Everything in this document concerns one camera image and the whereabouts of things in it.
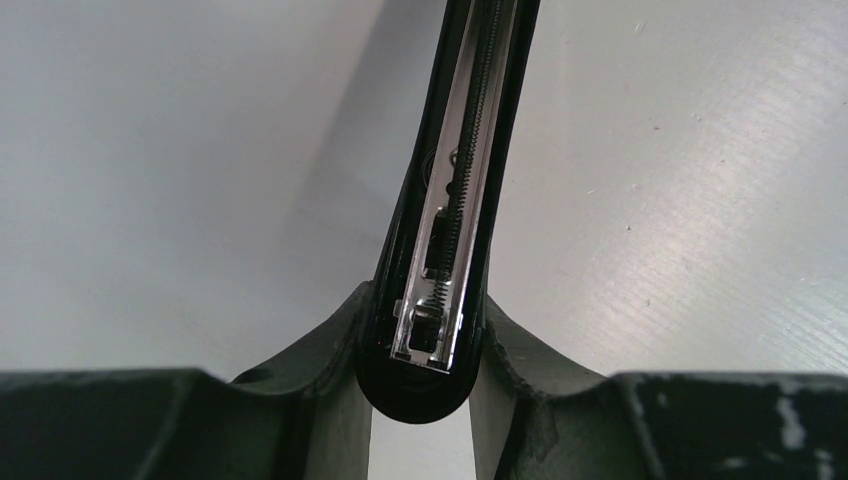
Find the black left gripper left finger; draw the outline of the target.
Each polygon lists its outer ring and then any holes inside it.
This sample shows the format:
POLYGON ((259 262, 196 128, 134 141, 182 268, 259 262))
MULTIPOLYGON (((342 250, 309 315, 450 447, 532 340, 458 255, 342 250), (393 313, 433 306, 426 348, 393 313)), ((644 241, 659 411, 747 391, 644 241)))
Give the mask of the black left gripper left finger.
POLYGON ((202 370, 5 372, 5 479, 364 479, 353 347, 370 287, 225 382, 202 370))

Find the black stapler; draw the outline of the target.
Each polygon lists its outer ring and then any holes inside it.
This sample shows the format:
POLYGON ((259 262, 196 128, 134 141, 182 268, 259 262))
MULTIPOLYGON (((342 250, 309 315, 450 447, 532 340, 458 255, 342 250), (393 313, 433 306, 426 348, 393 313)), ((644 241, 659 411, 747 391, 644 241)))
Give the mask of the black stapler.
POLYGON ((475 383, 492 237, 539 9, 536 1, 446 5, 357 338, 359 385, 393 420, 438 421, 475 383))

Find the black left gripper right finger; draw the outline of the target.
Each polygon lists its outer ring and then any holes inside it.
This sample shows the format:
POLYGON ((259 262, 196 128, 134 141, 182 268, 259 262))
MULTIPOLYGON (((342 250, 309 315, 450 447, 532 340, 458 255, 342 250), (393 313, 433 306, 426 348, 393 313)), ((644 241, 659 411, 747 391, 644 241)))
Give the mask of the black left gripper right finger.
POLYGON ((470 396, 480 479, 843 479, 847 380, 786 372, 603 376, 486 307, 470 396))

